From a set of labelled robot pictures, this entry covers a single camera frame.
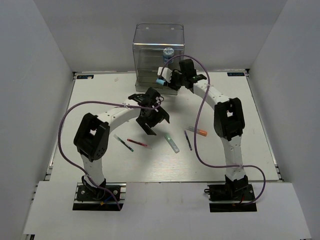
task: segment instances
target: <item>white wall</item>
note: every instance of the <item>white wall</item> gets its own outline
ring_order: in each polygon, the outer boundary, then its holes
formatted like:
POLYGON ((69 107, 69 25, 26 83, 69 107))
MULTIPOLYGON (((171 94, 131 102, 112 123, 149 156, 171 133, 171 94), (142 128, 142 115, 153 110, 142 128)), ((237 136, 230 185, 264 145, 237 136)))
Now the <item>white wall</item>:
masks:
POLYGON ((320 240, 320 1, 289 0, 250 71, 284 179, 320 240))
POLYGON ((20 239, 73 74, 32 0, 0 4, 0 238, 20 239))
POLYGON ((74 72, 133 71, 140 22, 184 24, 185 53, 208 69, 245 69, 287 0, 34 0, 74 72))

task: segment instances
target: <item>white table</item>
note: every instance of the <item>white table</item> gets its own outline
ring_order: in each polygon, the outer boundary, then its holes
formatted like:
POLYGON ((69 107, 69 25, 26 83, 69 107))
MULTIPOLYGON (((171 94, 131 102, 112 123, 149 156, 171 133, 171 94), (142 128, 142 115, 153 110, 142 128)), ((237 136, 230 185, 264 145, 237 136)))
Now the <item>white table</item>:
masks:
MULTIPOLYGON (((254 100, 245 76, 228 77, 226 72, 211 72, 212 84, 230 98, 238 97, 242 101, 245 129, 242 136, 243 164, 257 165, 265 173, 267 180, 276 181, 278 175, 274 161, 260 122, 254 100)), ((135 73, 95 74, 93 79, 75 80, 70 105, 95 100, 122 103, 135 93, 135 73)), ((178 96, 164 95, 162 107, 170 115, 170 124, 163 121, 153 130, 157 136, 146 135, 134 119, 118 127, 109 137, 108 149, 102 159, 103 172, 108 182, 211 182, 224 181, 225 170, 212 169, 202 165, 195 151, 190 151, 183 128, 195 124, 201 98, 182 88, 178 96), (174 153, 164 138, 169 133, 180 149, 174 153), (134 152, 129 151, 113 138, 117 134, 147 143, 152 150, 129 143, 134 152)), ((112 106, 87 104, 74 109, 67 117, 62 132, 62 147, 65 154, 75 163, 83 165, 82 159, 73 144, 79 124, 86 113, 99 114, 112 106)), ((197 143, 202 159, 213 165, 225 165, 224 149, 220 138, 213 128, 213 110, 204 105, 199 128, 208 132, 207 137, 198 135, 197 143)), ((193 135, 188 132, 191 144, 193 135)), ((262 180, 256 169, 247 168, 250 181, 262 180)), ((83 173, 67 163, 57 149, 53 159, 53 171, 50 181, 80 181, 83 173)))
MULTIPOLYGON (((258 194, 262 183, 253 183, 258 194)), ((310 233, 291 183, 267 183, 257 212, 209 210, 205 183, 128 183, 123 208, 72 211, 77 182, 40 182, 23 231, 34 240, 299 240, 310 233)))

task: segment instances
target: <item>clear plastic box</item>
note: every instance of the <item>clear plastic box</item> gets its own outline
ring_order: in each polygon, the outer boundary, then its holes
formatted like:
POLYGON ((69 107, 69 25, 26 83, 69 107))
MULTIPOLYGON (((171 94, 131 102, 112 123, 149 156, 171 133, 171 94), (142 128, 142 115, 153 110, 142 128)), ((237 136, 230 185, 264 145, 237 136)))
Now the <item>clear plastic box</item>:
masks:
MULTIPOLYGON (((183 25, 174 23, 138 24, 133 39, 136 91, 145 92, 149 87, 153 87, 161 94, 177 95, 177 91, 156 83, 157 73, 158 68, 162 67, 170 56, 181 55, 184 52, 183 25)), ((183 57, 175 58, 167 67, 171 70, 180 69, 180 60, 183 60, 183 57)))

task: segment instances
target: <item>orange marker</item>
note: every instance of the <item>orange marker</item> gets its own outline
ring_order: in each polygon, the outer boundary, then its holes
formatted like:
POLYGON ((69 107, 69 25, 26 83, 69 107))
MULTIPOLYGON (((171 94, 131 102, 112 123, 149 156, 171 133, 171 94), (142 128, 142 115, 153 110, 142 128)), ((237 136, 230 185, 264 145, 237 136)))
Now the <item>orange marker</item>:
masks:
MULTIPOLYGON (((191 132, 195 132, 195 128, 193 127, 193 126, 188 126, 188 128, 187 128, 189 131, 191 131, 191 132)), ((202 130, 202 129, 199 129, 199 128, 197 128, 196 129, 196 133, 197 134, 200 134, 200 135, 202 135, 202 136, 207 136, 207 132, 205 131, 205 130, 202 130)))

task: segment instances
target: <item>black pen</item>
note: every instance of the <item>black pen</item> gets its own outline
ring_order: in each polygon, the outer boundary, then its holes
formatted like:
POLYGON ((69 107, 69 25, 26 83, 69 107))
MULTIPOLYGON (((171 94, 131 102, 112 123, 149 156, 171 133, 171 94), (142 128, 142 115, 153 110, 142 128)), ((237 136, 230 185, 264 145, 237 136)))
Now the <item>black pen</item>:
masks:
POLYGON ((190 151, 192 151, 192 147, 191 147, 191 144, 190 144, 190 141, 189 141, 188 134, 187 134, 186 130, 184 130, 184 135, 185 135, 185 138, 186 138, 186 140, 187 140, 187 142, 189 144, 190 151))

